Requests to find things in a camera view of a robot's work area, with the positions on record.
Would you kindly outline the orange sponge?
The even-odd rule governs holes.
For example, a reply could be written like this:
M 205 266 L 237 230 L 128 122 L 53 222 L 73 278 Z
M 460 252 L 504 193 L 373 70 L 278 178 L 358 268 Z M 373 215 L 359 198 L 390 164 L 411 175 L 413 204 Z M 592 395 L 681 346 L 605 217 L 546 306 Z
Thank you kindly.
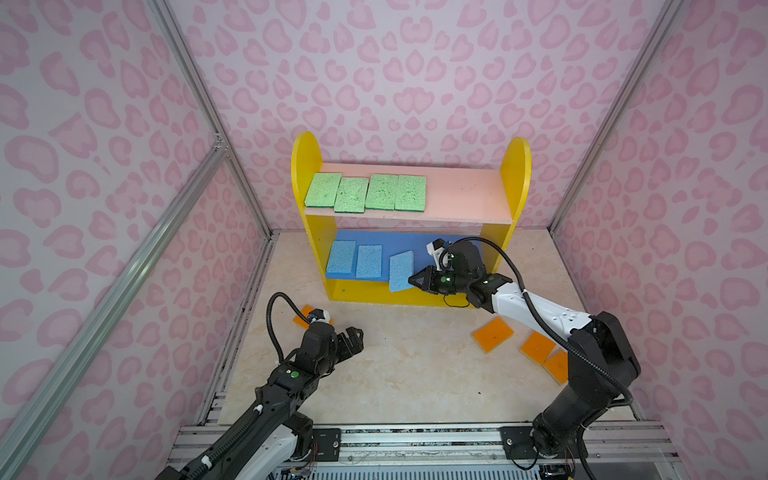
M 297 325 L 299 325 L 300 327 L 302 327 L 302 328 L 304 328 L 304 329 L 308 329 L 308 328 L 309 328 L 309 325 L 308 325 L 308 323 L 307 323 L 307 314 L 308 314 L 308 313 L 309 313 L 311 310 L 313 310 L 313 309 L 316 309 L 316 307 L 313 307 L 313 306 L 311 306 L 311 305 L 305 305 L 305 306 L 304 306 L 304 307 L 303 307 L 303 308 L 300 310 L 300 314 L 294 317 L 293 321 L 294 321 L 294 322 L 295 322 Z
M 544 370 L 559 384 L 568 382 L 568 353 L 562 349 L 554 352 L 542 364 Z
M 500 316 L 494 317 L 470 334 L 484 354 L 489 354 L 513 335 L 514 330 Z
M 521 345 L 520 352 L 535 364 L 543 365 L 556 348 L 557 344 L 554 341 L 543 334 L 532 331 Z

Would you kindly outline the right aluminium frame bar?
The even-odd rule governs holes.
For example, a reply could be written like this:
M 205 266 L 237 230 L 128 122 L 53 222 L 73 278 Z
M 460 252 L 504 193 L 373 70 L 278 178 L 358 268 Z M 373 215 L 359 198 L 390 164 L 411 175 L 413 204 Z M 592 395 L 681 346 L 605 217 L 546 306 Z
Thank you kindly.
M 563 228 L 567 215 L 577 203 L 580 191 L 586 185 L 608 141 L 620 125 L 622 117 L 642 85 L 644 78 L 652 69 L 669 37 L 675 32 L 677 24 L 685 15 L 688 4 L 689 2 L 684 0 L 668 0 L 663 3 L 659 15 L 642 44 L 642 48 L 622 80 L 616 98 L 607 110 L 607 114 L 597 130 L 595 138 L 587 149 L 575 176 L 555 211 L 552 221 L 547 228 L 551 236 L 554 236 Z

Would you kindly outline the blue sponge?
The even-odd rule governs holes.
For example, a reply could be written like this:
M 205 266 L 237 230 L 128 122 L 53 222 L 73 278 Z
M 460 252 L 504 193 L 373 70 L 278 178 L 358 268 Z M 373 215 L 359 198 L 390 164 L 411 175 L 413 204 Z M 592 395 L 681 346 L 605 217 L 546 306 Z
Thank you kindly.
M 357 279 L 379 279 L 382 276 L 383 247 L 381 245 L 360 245 L 357 252 L 355 277 Z
M 414 252 L 395 254 L 389 258 L 389 290 L 393 293 L 411 289 L 409 279 L 414 274 Z
M 356 242 L 353 240 L 335 240 L 332 243 L 326 265 L 328 275 L 348 275 L 355 264 Z

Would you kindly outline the green sponge bottom front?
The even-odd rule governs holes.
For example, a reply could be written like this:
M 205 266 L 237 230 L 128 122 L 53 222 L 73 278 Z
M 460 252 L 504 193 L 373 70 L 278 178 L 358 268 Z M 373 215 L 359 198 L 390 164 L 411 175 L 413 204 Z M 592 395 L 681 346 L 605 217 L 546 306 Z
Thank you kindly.
M 334 203 L 336 213 L 362 214 L 369 186 L 368 178 L 342 177 Z

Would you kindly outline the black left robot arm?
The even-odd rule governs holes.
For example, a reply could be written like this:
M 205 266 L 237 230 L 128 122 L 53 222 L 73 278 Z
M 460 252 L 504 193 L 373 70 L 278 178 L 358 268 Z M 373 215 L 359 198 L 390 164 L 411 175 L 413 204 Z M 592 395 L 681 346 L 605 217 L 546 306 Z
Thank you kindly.
M 291 459 L 314 460 L 313 421 L 298 412 L 321 378 L 336 364 L 360 353 L 363 331 L 349 327 L 338 333 L 326 322 L 314 322 L 293 350 L 255 389 L 255 400 L 210 447 L 176 470 L 165 467 L 159 479 L 265 479 Z

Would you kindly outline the blue sponge front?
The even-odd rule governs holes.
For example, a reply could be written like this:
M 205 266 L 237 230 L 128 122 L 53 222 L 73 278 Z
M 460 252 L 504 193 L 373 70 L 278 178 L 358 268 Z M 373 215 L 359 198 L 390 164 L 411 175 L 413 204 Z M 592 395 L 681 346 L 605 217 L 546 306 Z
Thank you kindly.
M 414 252 L 395 254 L 389 258 L 389 290 L 393 293 L 411 289 L 409 279 L 414 274 Z

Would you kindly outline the yellow shelf with coloured boards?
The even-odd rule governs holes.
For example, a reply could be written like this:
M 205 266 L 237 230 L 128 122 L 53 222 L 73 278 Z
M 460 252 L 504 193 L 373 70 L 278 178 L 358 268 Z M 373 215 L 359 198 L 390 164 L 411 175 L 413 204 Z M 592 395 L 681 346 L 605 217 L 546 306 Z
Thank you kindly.
M 513 139 L 496 170 L 327 163 L 318 140 L 310 132 L 294 142 L 291 181 L 298 212 L 320 271 L 327 296 L 332 301 L 407 306 L 442 307 L 442 297 L 410 288 L 391 291 L 388 285 L 389 258 L 403 251 L 414 253 L 414 268 L 432 262 L 426 252 L 431 236 L 406 232 L 338 230 L 342 213 L 332 207 L 314 208 L 305 204 L 313 177 L 318 173 L 338 173 L 350 178 L 370 178 L 374 174 L 421 176 L 426 180 L 425 208 L 422 211 L 367 209 L 352 214 L 354 220 L 391 220 L 420 223 L 474 223 L 481 225 L 481 236 L 501 247 L 508 246 L 523 213 L 532 177 L 532 155 L 527 140 Z M 355 240 L 361 245 L 383 247 L 381 279 L 357 279 L 353 275 L 328 275 L 327 264 L 332 244 L 338 239 Z

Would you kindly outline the left aluminium frame bars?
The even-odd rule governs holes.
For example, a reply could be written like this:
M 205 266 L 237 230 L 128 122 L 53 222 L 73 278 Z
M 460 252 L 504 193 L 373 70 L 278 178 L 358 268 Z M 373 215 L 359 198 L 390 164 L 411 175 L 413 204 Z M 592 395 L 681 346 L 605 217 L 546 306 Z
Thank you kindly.
M 263 254 L 235 1 L 1 5 L 1 475 L 150 479 Z

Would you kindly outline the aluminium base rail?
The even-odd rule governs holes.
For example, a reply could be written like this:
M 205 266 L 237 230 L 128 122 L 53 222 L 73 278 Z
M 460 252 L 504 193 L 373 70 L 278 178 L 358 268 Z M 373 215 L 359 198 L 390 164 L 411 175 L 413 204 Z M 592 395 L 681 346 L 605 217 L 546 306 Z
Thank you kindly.
M 268 437 L 240 479 L 685 479 L 655 421 L 599 421 L 561 452 L 535 452 L 524 423 L 317 425 Z

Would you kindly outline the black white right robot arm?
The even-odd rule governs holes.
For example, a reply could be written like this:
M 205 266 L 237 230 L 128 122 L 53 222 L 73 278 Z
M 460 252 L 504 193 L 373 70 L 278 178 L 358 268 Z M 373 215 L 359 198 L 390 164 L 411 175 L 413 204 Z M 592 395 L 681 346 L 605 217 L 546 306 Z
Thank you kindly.
M 409 283 L 516 320 L 560 346 L 567 354 L 564 389 L 538 414 L 525 435 L 507 442 L 510 460 L 556 458 L 568 449 L 586 455 L 586 429 L 613 408 L 628 407 L 631 384 L 641 367 L 619 320 L 608 312 L 575 311 L 532 293 L 509 255 L 489 239 L 437 239 L 427 246 L 433 264 Z

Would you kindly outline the green sponge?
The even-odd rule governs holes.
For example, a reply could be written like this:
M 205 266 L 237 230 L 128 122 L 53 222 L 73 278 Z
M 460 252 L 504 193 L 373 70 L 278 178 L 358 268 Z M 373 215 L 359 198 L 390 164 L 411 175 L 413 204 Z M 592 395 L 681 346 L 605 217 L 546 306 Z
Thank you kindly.
M 334 203 L 336 213 L 362 214 L 369 186 L 368 178 L 342 177 Z
M 341 173 L 316 173 L 304 199 L 307 208 L 331 208 L 335 205 Z
M 373 174 L 370 177 L 365 208 L 367 210 L 393 211 L 398 180 L 398 175 Z
M 427 178 L 400 175 L 395 189 L 395 210 L 423 212 L 426 208 Z

